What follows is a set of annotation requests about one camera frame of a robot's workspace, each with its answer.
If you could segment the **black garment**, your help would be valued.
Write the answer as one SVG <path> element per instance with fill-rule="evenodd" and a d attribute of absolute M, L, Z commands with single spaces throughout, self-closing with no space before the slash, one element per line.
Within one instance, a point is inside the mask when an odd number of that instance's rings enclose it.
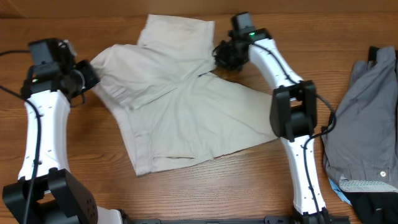
<path fill-rule="evenodd" d="M 397 193 L 344 192 L 355 214 L 365 224 L 397 224 Z"/>

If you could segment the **grey shorts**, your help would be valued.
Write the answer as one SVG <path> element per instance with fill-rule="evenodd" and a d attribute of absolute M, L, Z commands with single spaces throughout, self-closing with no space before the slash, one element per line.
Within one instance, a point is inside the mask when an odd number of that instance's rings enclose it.
<path fill-rule="evenodd" d="M 370 47 L 323 136 L 323 166 L 344 192 L 397 192 L 397 74 L 393 47 Z"/>

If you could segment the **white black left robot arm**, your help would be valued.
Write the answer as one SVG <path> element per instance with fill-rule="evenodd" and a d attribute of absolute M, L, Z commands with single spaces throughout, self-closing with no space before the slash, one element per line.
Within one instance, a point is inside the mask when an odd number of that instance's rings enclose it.
<path fill-rule="evenodd" d="M 70 100 L 97 84 L 87 61 L 43 60 L 30 67 L 18 98 L 27 110 L 27 144 L 18 181 L 2 199 L 19 223 L 127 223 L 120 210 L 97 206 L 67 158 Z"/>

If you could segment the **light blue cloth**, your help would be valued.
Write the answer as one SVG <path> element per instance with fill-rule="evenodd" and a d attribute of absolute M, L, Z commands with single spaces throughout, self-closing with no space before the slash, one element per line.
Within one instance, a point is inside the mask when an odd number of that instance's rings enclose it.
<path fill-rule="evenodd" d="M 334 180 L 332 180 L 331 178 L 329 178 L 328 180 L 332 190 L 337 194 L 340 200 L 352 206 L 351 200 L 347 197 L 347 193 L 341 190 L 339 185 Z"/>

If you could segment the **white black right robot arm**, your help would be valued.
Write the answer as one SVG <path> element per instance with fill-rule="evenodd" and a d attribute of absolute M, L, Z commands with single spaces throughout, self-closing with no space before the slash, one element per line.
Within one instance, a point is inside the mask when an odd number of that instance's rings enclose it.
<path fill-rule="evenodd" d="M 251 62 L 272 89 L 271 128 L 288 156 L 294 186 L 294 215 L 289 222 L 330 223 L 313 155 L 318 98 L 314 83 L 289 67 L 265 29 L 230 30 L 228 35 L 229 40 L 213 50 L 217 66 L 240 70 Z"/>

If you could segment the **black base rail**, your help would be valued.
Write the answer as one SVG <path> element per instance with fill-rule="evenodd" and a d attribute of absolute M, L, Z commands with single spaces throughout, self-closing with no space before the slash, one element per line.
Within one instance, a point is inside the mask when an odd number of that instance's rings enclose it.
<path fill-rule="evenodd" d="M 224 220 L 159 220 L 159 219 L 140 219 L 133 220 L 128 217 L 123 221 L 125 224 L 302 224 L 319 223 L 315 216 L 295 219 L 293 216 L 268 216 L 264 218 L 252 219 L 224 219 Z"/>

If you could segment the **beige cotton shorts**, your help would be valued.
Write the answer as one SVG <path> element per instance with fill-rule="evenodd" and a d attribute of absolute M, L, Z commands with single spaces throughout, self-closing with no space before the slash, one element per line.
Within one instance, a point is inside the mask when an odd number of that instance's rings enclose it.
<path fill-rule="evenodd" d="M 137 44 L 91 65 L 136 175 L 194 166 L 275 139 L 271 96 L 214 74 L 215 24 L 149 15 Z"/>

